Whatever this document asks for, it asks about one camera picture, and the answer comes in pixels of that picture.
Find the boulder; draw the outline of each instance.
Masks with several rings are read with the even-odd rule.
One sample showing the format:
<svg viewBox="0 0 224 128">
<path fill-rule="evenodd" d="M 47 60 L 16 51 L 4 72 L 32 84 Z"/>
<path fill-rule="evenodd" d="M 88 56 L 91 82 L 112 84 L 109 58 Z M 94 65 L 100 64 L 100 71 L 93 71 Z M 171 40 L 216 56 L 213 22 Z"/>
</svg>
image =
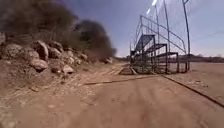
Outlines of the boulder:
<svg viewBox="0 0 224 128">
<path fill-rule="evenodd" d="M 65 53 L 69 56 L 69 57 L 74 57 L 74 54 L 72 51 L 65 51 Z"/>
<path fill-rule="evenodd" d="M 34 42 L 33 49 L 36 50 L 42 60 L 47 60 L 49 57 L 48 46 L 45 42 L 38 40 Z"/>
<path fill-rule="evenodd" d="M 57 42 L 57 41 L 53 41 L 50 46 L 52 48 L 56 48 L 59 52 L 63 52 L 63 46 L 61 45 L 61 43 Z"/>
<path fill-rule="evenodd" d="M 107 58 L 106 60 L 105 60 L 105 63 L 106 64 L 113 64 L 113 59 L 110 57 L 110 58 Z"/>
<path fill-rule="evenodd" d="M 30 61 L 30 65 L 35 68 L 37 71 L 43 71 L 44 69 L 48 68 L 48 64 L 44 60 L 40 59 L 33 59 Z"/>
<path fill-rule="evenodd" d="M 78 65 L 80 65 L 82 63 L 82 60 L 80 60 L 78 57 L 74 56 L 73 58 L 74 58 L 74 61 L 75 61 L 74 63 L 76 63 Z"/>
<path fill-rule="evenodd" d="M 79 57 L 80 57 L 81 59 L 85 60 L 85 61 L 88 60 L 88 56 L 85 55 L 85 54 L 83 54 L 83 53 L 81 53 Z"/>
<path fill-rule="evenodd" d="M 16 59 L 22 46 L 18 44 L 8 44 L 1 50 L 1 58 L 3 59 Z"/>
<path fill-rule="evenodd" d="M 0 32 L 0 45 L 6 41 L 6 36 L 4 33 Z"/>
<path fill-rule="evenodd" d="M 30 47 L 25 47 L 20 50 L 19 57 L 25 61 L 31 61 L 33 59 L 39 59 L 39 54 Z"/>
<path fill-rule="evenodd" d="M 70 67 L 69 65 L 65 65 L 62 69 L 63 73 L 65 74 L 72 74 L 74 73 L 74 69 Z"/>
<path fill-rule="evenodd" d="M 55 74 L 61 74 L 61 70 L 64 67 L 65 63 L 61 59 L 50 59 L 49 67 L 51 72 Z"/>
<path fill-rule="evenodd" d="M 75 63 L 75 60 L 72 57 L 67 58 L 66 64 L 72 65 Z"/>
<path fill-rule="evenodd" d="M 75 60 L 73 59 L 73 57 L 71 57 L 67 52 L 63 52 L 62 53 L 62 60 L 66 63 L 66 64 L 74 64 Z"/>
<path fill-rule="evenodd" d="M 49 58 L 59 59 L 62 56 L 61 52 L 59 52 L 56 48 L 49 47 L 48 51 L 49 51 Z"/>
</svg>

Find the dirt track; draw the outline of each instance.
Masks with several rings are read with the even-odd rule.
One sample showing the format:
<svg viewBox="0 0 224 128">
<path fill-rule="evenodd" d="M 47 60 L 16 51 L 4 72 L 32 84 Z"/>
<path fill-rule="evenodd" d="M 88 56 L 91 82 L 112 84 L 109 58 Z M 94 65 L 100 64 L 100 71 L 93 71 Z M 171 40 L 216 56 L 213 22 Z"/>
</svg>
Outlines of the dirt track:
<svg viewBox="0 0 224 128">
<path fill-rule="evenodd" d="M 121 69 L 122 64 L 97 72 L 96 68 L 65 85 L 4 96 L 2 113 L 9 113 L 3 124 L 16 128 L 224 127 L 224 109 L 206 98 L 159 76 L 117 75 Z"/>
</svg>

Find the blue sky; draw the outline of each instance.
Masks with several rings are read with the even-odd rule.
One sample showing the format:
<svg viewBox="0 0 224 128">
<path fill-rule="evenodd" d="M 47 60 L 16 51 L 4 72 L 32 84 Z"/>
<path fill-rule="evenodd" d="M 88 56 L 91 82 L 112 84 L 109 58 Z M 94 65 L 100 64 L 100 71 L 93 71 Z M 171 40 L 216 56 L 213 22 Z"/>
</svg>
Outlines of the blue sky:
<svg viewBox="0 0 224 128">
<path fill-rule="evenodd" d="M 113 46 L 118 50 L 118 56 L 129 54 L 129 43 L 134 40 L 139 16 L 146 15 L 152 3 L 152 0 L 65 1 L 67 7 L 80 19 L 95 20 L 105 27 Z M 170 12 L 178 12 L 177 0 L 166 1 L 169 2 Z M 223 5 L 224 0 L 190 0 L 188 3 L 192 53 L 224 56 Z"/>
</svg>

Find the rocky hillside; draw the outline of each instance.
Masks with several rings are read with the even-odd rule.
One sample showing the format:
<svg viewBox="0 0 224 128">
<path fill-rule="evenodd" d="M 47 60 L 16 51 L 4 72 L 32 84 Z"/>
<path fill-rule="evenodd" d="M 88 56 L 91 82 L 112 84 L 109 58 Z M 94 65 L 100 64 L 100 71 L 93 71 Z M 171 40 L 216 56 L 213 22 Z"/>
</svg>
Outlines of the rocky hillside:
<svg viewBox="0 0 224 128">
<path fill-rule="evenodd" d="M 91 65 L 89 57 L 61 43 L 36 40 L 29 45 L 0 45 L 0 90 L 18 87 L 44 86 L 56 79 L 65 79 L 82 65 Z M 112 63 L 107 58 L 103 63 Z"/>
</svg>

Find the dirt ground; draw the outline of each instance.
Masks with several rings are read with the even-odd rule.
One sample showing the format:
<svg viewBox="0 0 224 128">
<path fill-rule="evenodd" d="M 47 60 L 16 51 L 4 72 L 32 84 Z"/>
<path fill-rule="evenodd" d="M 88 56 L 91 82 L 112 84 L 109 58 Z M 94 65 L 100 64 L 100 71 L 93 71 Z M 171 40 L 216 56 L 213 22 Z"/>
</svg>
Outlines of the dirt ground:
<svg viewBox="0 0 224 128">
<path fill-rule="evenodd" d="M 122 63 L 95 66 L 38 92 L 0 94 L 4 128 L 223 128 L 224 108 L 154 76 L 118 75 Z M 224 64 L 193 63 L 168 77 L 224 103 Z"/>
</svg>

